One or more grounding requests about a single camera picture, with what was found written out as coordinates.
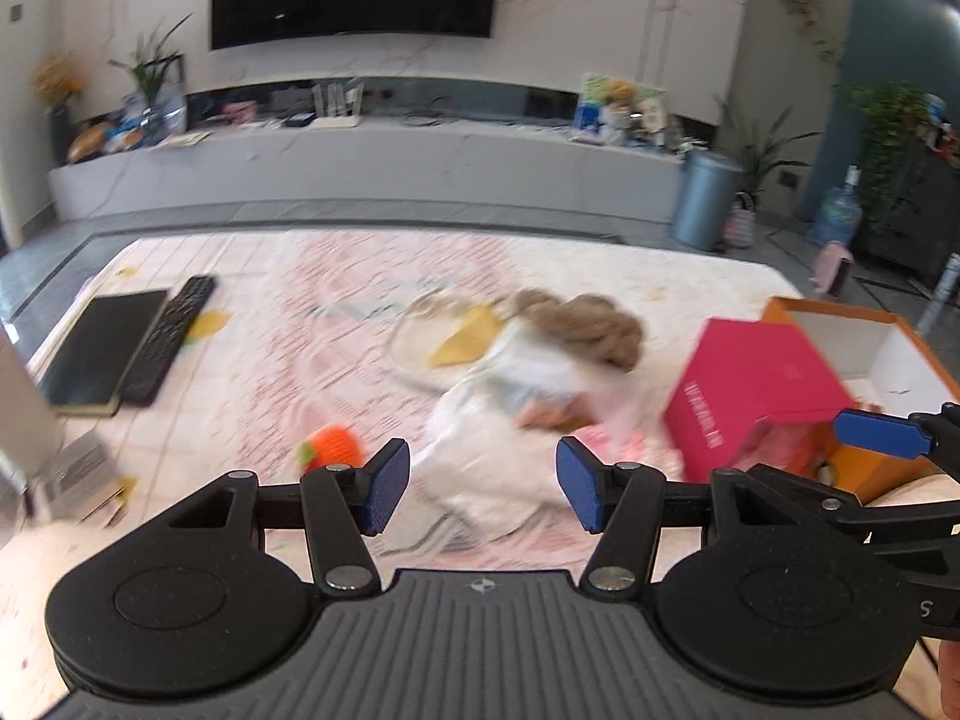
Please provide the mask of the person right hand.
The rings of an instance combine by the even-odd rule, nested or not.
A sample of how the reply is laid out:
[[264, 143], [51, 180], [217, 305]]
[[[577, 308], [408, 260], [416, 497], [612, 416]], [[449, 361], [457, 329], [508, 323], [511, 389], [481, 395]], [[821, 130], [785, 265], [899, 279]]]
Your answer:
[[940, 705], [949, 720], [960, 720], [960, 644], [942, 640], [939, 645]]

